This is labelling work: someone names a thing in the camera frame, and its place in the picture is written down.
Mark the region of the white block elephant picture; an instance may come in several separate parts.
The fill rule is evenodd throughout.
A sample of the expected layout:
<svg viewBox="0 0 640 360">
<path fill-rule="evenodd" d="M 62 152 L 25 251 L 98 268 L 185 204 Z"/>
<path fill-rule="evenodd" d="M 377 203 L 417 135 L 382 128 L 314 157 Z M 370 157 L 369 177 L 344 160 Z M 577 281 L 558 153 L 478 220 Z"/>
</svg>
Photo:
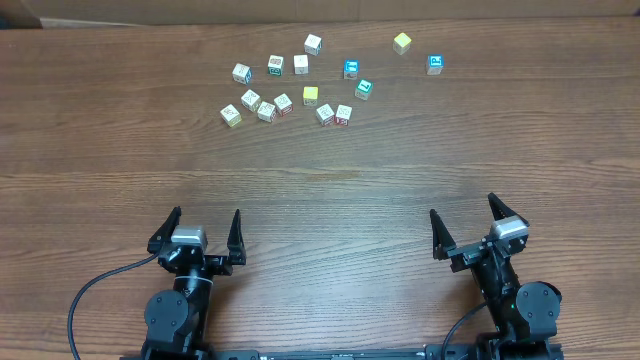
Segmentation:
<svg viewBox="0 0 640 360">
<path fill-rule="evenodd" d="M 271 103 L 263 101 L 257 109 L 257 115 L 260 120 L 271 123 L 277 115 L 276 107 Z"/>
</svg>

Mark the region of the white block red trim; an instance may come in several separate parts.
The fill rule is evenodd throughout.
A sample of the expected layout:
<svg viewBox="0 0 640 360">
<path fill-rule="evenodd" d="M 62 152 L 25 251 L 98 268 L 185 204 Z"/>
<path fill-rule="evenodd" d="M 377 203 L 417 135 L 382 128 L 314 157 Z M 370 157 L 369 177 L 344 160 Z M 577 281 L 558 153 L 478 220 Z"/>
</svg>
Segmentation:
<svg viewBox="0 0 640 360">
<path fill-rule="evenodd" d="M 334 123 L 335 113 L 329 104 L 324 104 L 316 109 L 316 118 L 322 126 Z"/>
</svg>

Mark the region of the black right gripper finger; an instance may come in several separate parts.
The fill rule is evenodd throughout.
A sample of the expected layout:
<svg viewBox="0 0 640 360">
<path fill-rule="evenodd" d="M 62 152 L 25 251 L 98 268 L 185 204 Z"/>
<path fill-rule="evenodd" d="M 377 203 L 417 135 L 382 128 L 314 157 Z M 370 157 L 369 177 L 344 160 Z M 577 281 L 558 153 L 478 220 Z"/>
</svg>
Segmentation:
<svg viewBox="0 0 640 360">
<path fill-rule="evenodd" d="M 429 216 L 433 233 L 433 258 L 448 259 L 448 252 L 457 247 L 456 242 L 435 209 L 430 210 Z"/>
<path fill-rule="evenodd" d="M 524 217 L 520 216 L 517 212 L 507 206 L 495 193 L 489 193 L 487 198 L 495 221 L 503 220 L 513 216 L 516 216 L 520 220 L 525 221 Z"/>
</svg>

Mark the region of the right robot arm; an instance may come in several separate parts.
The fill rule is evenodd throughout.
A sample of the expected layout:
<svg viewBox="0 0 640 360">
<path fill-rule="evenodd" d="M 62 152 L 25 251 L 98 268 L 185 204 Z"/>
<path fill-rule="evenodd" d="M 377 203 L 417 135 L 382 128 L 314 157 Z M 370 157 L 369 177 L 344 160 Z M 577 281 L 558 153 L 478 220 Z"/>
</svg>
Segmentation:
<svg viewBox="0 0 640 360">
<path fill-rule="evenodd" d="M 467 312 L 449 330 L 440 345 L 427 345 L 427 359 L 562 359 L 562 346 L 552 344 L 557 334 L 562 294 L 548 282 L 522 284 L 511 264 L 526 248 L 529 222 L 490 193 L 494 222 L 476 243 L 459 247 L 438 212 L 429 213 L 433 258 L 451 261 L 456 273 L 469 269 L 483 302 Z M 451 340 L 465 321 L 487 309 L 495 331 L 481 333 L 472 344 L 453 346 Z"/>
</svg>

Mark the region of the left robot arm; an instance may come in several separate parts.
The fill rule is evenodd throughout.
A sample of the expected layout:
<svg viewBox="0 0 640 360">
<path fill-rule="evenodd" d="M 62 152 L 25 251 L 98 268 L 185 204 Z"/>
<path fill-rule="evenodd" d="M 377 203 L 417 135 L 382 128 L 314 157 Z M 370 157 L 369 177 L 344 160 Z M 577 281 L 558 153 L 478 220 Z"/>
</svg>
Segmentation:
<svg viewBox="0 0 640 360">
<path fill-rule="evenodd" d="M 204 340 L 213 278 L 246 264 L 240 211 L 231 223 L 226 255 L 208 254 L 205 229 L 181 225 L 180 216 L 181 209 L 174 208 L 148 242 L 147 251 L 175 278 L 172 289 L 154 294 L 146 305 L 143 359 L 214 359 Z"/>
</svg>

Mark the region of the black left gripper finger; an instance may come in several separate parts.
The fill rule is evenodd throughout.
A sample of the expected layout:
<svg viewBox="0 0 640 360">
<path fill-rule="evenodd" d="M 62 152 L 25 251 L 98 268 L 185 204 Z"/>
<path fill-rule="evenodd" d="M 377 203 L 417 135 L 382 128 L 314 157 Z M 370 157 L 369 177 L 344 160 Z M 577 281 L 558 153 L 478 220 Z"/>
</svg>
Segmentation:
<svg viewBox="0 0 640 360">
<path fill-rule="evenodd" d="M 229 259 L 233 265 L 246 264 L 246 249 L 241 231 L 241 212 L 235 211 L 227 241 Z"/>
<path fill-rule="evenodd" d="M 182 211 L 180 206 L 176 206 L 172 209 L 164 223 L 149 238 L 147 244 L 148 253 L 157 254 L 161 250 L 162 246 L 170 241 L 175 228 L 179 225 L 181 213 Z"/>
</svg>

